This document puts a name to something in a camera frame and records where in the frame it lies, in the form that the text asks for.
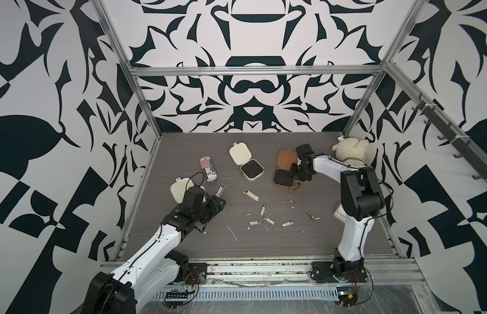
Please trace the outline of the cream nail kit case centre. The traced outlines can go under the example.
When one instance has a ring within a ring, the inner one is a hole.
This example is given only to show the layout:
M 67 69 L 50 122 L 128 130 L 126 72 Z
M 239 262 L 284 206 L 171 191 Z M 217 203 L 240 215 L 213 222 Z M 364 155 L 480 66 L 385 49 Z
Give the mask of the cream nail kit case centre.
M 264 167 L 252 157 L 251 151 L 244 142 L 234 142 L 229 149 L 229 154 L 247 180 L 255 181 L 264 174 Z

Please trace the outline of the right circuit board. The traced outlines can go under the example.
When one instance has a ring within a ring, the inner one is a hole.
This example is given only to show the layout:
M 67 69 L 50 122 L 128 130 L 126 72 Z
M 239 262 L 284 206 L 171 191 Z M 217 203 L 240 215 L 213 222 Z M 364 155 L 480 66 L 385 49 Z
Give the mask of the right circuit board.
M 357 304 L 358 294 L 349 287 L 337 287 L 338 304 L 342 307 L 353 307 Z

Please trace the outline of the brown nail clipper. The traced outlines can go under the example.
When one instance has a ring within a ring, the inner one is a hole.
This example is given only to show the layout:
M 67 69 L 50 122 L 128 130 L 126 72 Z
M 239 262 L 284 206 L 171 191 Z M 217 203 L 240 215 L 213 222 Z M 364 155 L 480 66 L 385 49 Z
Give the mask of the brown nail clipper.
M 298 182 L 297 184 L 293 185 L 292 187 L 288 188 L 288 192 L 291 194 L 293 193 L 295 190 L 297 190 L 300 186 L 301 186 L 301 182 Z

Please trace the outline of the brown nail kit case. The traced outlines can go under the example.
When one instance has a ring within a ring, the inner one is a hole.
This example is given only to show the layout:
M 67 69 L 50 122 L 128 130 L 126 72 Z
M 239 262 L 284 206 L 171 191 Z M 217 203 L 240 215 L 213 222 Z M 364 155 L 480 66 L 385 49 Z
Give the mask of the brown nail kit case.
M 274 170 L 272 182 L 277 187 L 291 188 L 294 178 L 291 176 L 291 166 L 298 161 L 298 155 L 292 150 L 281 150 L 276 160 L 277 168 Z

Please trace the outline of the brown nail tool right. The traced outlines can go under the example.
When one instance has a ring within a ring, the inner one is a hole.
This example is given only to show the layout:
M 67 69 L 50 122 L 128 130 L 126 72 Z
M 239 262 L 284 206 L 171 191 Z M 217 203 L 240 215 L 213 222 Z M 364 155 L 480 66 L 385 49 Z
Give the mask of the brown nail tool right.
M 310 213 L 309 211 L 305 211 L 305 213 L 313 220 L 313 221 L 318 221 L 320 220 L 319 217 L 316 217 L 314 216 L 312 213 Z

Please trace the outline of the white teddy bear plush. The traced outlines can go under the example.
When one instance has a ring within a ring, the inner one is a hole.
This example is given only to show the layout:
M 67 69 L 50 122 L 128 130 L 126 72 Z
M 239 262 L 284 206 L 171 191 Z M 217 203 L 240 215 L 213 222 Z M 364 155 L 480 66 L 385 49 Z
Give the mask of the white teddy bear plush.
M 366 149 L 369 141 L 366 139 L 347 138 L 332 146 L 336 159 L 353 167 L 365 166 Z

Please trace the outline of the small cream clipper middle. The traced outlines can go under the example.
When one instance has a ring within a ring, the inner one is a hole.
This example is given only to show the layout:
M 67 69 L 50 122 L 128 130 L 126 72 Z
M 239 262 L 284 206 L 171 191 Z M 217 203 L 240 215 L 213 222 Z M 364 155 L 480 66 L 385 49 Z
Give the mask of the small cream clipper middle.
M 268 218 L 268 217 L 265 217 L 264 220 L 266 222 L 268 222 L 269 224 L 271 224 L 271 225 L 275 225 L 275 222 L 272 219 Z

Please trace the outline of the white box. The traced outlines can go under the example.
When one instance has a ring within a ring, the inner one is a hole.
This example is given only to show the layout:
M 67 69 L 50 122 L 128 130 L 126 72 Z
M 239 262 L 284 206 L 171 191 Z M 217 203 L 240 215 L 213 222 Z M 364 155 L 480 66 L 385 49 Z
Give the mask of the white box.
M 339 221 L 341 221 L 343 223 L 346 222 L 346 212 L 345 212 L 345 210 L 341 204 L 336 208 L 336 211 L 334 212 L 334 216 Z

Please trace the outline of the cream nail kit case left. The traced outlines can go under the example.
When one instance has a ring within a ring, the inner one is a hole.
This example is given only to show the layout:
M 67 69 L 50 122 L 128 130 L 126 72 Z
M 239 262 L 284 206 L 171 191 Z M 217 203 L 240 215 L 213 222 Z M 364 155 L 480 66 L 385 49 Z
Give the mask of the cream nail kit case left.
M 185 192 L 193 186 L 194 183 L 192 179 L 189 179 L 188 177 L 176 178 L 175 182 L 170 186 L 170 192 L 175 202 L 177 204 L 181 204 L 184 199 Z

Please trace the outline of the wall hook rail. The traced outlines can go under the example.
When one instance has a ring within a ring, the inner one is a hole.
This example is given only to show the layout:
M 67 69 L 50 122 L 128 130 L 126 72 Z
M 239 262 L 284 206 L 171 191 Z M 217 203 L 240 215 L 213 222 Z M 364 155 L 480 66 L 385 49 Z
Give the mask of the wall hook rail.
M 457 153 L 456 159 L 464 159 L 475 171 L 472 179 L 483 180 L 487 184 L 487 153 L 476 144 L 474 139 L 463 131 L 437 104 L 427 100 L 423 94 L 418 96 L 414 112 L 425 116 L 425 129 L 433 126 L 438 132 L 437 139 L 452 145 Z

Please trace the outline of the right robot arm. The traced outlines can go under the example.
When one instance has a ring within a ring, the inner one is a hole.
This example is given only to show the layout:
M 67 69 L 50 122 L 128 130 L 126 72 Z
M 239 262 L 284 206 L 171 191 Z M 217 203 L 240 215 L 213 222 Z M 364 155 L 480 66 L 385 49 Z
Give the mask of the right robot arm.
M 375 171 L 370 166 L 353 166 L 326 154 L 316 154 L 309 144 L 296 148 L 298 161 L 292 164 L 292 178 L 311 181 L 315 174 L 325 175 L 340 184 L 340 205 L 345 212 L 342 239 L 331 264 L 332 274 L 341 276 L 361 270 L 364 248 L 375 219 L 385 201 Z

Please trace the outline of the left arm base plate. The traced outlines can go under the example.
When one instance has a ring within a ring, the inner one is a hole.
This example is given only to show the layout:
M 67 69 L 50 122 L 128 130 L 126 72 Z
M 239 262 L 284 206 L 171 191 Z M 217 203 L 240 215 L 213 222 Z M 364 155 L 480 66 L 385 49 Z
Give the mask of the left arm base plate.
M 180 265 L 172 284 L 194 285 L 206 279 L 207 271 L 206 263 L 184 263 Z

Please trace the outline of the small cream clipper right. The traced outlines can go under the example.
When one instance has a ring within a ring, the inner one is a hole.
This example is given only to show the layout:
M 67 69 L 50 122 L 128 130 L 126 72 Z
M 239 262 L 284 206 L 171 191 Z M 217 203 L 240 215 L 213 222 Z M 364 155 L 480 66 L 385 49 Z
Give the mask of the small cream clipper right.
M 282 228 L 287 228 L 287 227 L 292 226 L 292 225 L 294 225 L 294 222 L 293 222 L 293 221 L 288 221 L 288 222 L 284 222 L 284 223 L 281 225 L 281 227 L 282 227 Z

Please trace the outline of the small cream clipper upright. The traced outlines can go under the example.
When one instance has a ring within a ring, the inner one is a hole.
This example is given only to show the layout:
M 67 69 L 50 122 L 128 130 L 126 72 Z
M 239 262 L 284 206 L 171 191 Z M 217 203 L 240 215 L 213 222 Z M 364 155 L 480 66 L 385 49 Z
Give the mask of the small cream clipper upright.
M 261 216 L 264 217 L 264 214 L 266 212 L 266 208 L 267 208 L 267 205 L 266 204 L 263 204 L 262 208 L 261 208 Z

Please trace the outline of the silver cream nail clipper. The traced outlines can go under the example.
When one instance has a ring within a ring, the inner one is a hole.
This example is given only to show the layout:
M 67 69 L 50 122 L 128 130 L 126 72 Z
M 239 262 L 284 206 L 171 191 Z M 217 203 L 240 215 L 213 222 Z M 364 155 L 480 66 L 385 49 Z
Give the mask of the silver cream nail clipper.
M 248 190 L 247 188 L 245 188 L 243 190 L 243 193 L 247 196 L 249 196 L 250 198 L 252 198 L 253 200 L 255 201 L 259 201 L 260 200 L 260 197 L 258 195 L 256 195 L 255 193 L 251 192 L 250 190 Z

